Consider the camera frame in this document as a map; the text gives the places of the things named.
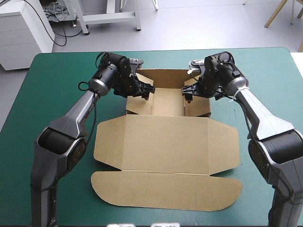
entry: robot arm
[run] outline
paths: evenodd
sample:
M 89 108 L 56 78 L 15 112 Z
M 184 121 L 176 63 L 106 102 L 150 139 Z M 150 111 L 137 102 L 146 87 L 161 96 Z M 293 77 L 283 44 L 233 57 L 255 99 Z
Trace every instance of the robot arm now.
M 84 155 L 89 142 L 85 120 L 101 96 L 111 88 L 123 97 L 141 96 L 148 100 L 154 87 L 141 82 L 135 72 L 142 60 L 103 52 L 97 72 L 88 82 L 86 93 L 63 117 L 54 120 L 35 140 L 31 173 L 32 227 L 56 225 L 57 182 L 67 175 Z
M 275 188 L 268 214 L 270 227 L 296 227 L 303 201 L 303 136 L 293 125 L 274 116 L 248 88 L 248 80 L 228 52 L 190 62 L 201 72 L 197 83 L 182 89 L 192 96 L 232 98 L 244 111 L 249 129 L 249 154 L 268 184 Z

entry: wooden stool leg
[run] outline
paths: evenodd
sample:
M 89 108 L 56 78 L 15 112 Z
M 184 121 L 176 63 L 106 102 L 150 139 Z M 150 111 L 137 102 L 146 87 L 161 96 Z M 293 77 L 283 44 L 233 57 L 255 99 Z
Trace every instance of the wooden stool leg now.
M 293 6 L 292 6 L 292 20 L 290 22 L 290 24 L 294 23 L 294 0 L 293 0 Z
M 278 7 L 274 11 L 274 13 L 271 15 L 271 17 L 268 19 L 268 21 L 266 22 L 264 27 L 268 27 L 271 24 L 271 22 L 275 19 L 276 15 L 280 12 L 280 10 L 283 8 L 283 6 L 285 5 L 286 2 L 287 2 L 287 0 L 282 0 L 280 2 L 280 4 L 278 5 Z
M 301 18 L 301 17 L 302 17 L 302 15 L 303 15 L 303 7 L 302 7 L 302 9 L 301 9 L 300 13 L 298 14 L 298 18 Z
M 303 52 L 303 39 L 302 39 L 302 42 L 301 42 L 301 46 L 299 48 L 299 52 Z
M 155 7 L 156 10 L 159 9 L 159 6 L 158 6 L 158 0 L 151 0 L 152 3 L 153 3 L 153 6 Z

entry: unfolded cardboard box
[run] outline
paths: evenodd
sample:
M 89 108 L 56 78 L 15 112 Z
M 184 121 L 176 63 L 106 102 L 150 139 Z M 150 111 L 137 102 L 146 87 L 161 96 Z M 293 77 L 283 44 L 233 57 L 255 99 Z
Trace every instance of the unfolded cardboard box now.
M 154 84 L 145 101 L 127 99 L 127 115 L 98 125 L 94 157 L 121 171 L 95 172 L 97 195 L 118 206 L 222 210 L 239 197 L 236 179 L 213 174 L 240 163 L 238 132 L 209 119 L 209 99 L 187 104 L 181 88 L 193 84 L 186 70 L 140 70 Z

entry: green tabletop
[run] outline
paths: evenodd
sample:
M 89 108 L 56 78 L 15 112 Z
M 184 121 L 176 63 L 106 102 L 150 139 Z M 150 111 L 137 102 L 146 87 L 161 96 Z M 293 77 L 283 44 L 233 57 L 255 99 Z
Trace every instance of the green tabletop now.
M 118 52 L 144 60 L 143 68 L 187 69 L 188 62 L 223 50 Z M 284 48 L 229 49 L 250 81 L 250 90 L 276 116 L 303 131 L 303 79 Z M 34 139 L 48 123 L 62 115 L 83 92 L 77 85 L 94 72 L 97 52 L 48 53 L 35 57 L 0 133 L 0 225 L 26 225 L 31 221 L 30 171 Z M 111 92 L 98 102 L 97 122 L 125 114 L 126 99 Z M 274 190 L 252 163 L 248 131 L 241 108 L 223 98 L 212 99 L 211 118 L 239 130 L 241 165 L 219 176 L 239 179 L 243 191 L 229 208 L 216 212 L 119 207 L 102 201 L 90 184 L 95 171 L 111 167 L 93 158 L 95 132 L 86 155 L 59 182 L 59 225 L 106 225 L 179 222 L 183 225 L 266 225 Z M 87 120 L 91 128 L 93 117 Z

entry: black wire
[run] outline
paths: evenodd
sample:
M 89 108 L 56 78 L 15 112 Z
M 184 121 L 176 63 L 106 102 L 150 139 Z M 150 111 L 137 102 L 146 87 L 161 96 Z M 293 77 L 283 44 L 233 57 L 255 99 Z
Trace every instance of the black wire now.
M 82 88 L 81 88 L 81 84 L 86 84 L 86 85 L 88 86 L 88 88 L 87 88 L 87 89 L 82 89 Z M 90 86 L 90 84 L 89 84 L 88 82 L 85 82 L 85 81 L 82 81 L 82 82 L 80 82 L 80 83 L 78 84 L 78 89 L 79 89 L 80 91 L 88 91 L 88 90 L 89 90 L 89 91 L 92 91 L 92 92 L 94 93 L 94 95 L 93 95 L 93 103 L 94 103 L 94 122 L 93 122 L 93 125 L 92 125 L 92 127 L 91 127 L 90 134 L 89 134 L 89 137 L 88 137 L 88 139 L 87 139 L 87 142 L 86 142 L 86 145 L 85 145 L 85 148 L 84 148 L 84 150 L 85 150 L 86 147 L 87 147 L 88 144 L 89 144 L 89 141 L 90 141 L 90 139 L 91 139 L 91 137 L 92 137 L 92 134 L 93 134 L 93 132 L 94 132 L 94 129 L 95 129 L 95 127 L 96 127 L 96 121 L 97 121 L 97 101 L 96 101 L 95 95 L 98 96 L 98 93 L 97 93 L 96 90 L 94 90 L 94 89 Z
M 75 35 L 61 35 L 59 33 L 56 33 L 55 31 L 53 31 L 53 32 L 55 34 L 59 35 L 59 36 L 62 36 L 62 37 L 75 37 L 75 36 L 79 35 L 82 32 L 82 29 L 77 34 L 75 34 Z
M 89 134 L 89 137 L 87 139 L 87 142 L 86 142 L 84 150 L 86 150 L 86 147 L 88 146 L 89 141 L 90 141 L 90 139 L 91 139 L 91 137 L 93 135 L 93 132 L 95 130 L 95 127 L 96 127 L 96 121 L 97 121 L 97 102 L 96 102 L 95 93 L 93 95 L 93 103 L 94 103 L 94 122 L 93 122 L 93 125 L 91 127 L 90 134 Z
M 35 191 L 37 191 L 37 192 L 45 192 L 45 191 L 48 191 L 48 190 L 50 190 L 50 189 L 53 189 L 53 188 L 55 188 L 55 186 L 54 186 L 55 184 L 52 184 L 51 186 L 49 186 L 49 187 L 47 187 L 47 188 L 44 188 L 44 189 L 38 189 L 37 187 L 35 187 L 33 184 L 30 184 L 30 186 L 31 186 L 31 188 L 32 189 L 34 189 Z
M 194 79 L 194 80 L 197 81 L 199 84 L 202 84 L 202 85 L 205 87 L 205 84 L 204 84 L 204 83 L 202 83 L 201 81 L 197 80 L 193 75 L 190 74 L 190 76 L 191 76 L 192 79 Z M 218 90 L 216 90 L 216 89 L 213 89 L 212 87 L 209 87 L 209 88 L 212 89 L 212 90 L 215 91 L 215 92 L 220 93 L 221 95 L 223 95 L 223 96 L 226 97 L 226 98 L 233 99 L 232 97 L 228 96 L 227 94 L 225 94 L 225 93 L 222 92 L 222 91 L 218 91 Z
M 107 53 L 107 52 L 101 52 L 101 53 L 98 54 L 98 56 L 96 57 L 95 66 L 96 66 L 97 69 L 100 69 L 99 65 L 100 65 L 100 63 L 102 62 L 103 57 L 104 57 L 105 54 L 108 54 L 108 53 Z
M 43 23 L 43 21 L 42 21 L 40 15 L 39 15 L 38 12 L 37 12 L 37 10 L 36 10 L 36 9 L 35 9 L 27 0 L 23 0 L 23 1 L 25 1 L 28 5 L 30 5 L 30 7 L 31 7 L 31 8 L 35 11 L 35 13 L 38 15 L 38 17 L 39 17 L 39 19 L 40 19 L 40 21 L 41 21 L 41 23 L 42 23 L 42 25 L 43 25 L 43 27 L 44 27 L 46 33 L 48 34 L 48 36 L 50 37 L 50 39 L 53 41 L 53 43 L 56 44 L 57 46 L 65 46 L 65 45 L 67 44 L 67 37 L 65 37 L 65 42 L 64 42 L 63 45 L 56 43 L 55 40 L 51 37 L 51 35 L 48 33 L 48 31 L 47 31 L 47 29 L 46 29 L 46 27 L 45 27 L 45 25 L 44 25 L 44 23 Z M 65 29 L 64 29 L 63 26 L 62 26 L 62 29 L 63 29 L 64 35 L 66 35 Z

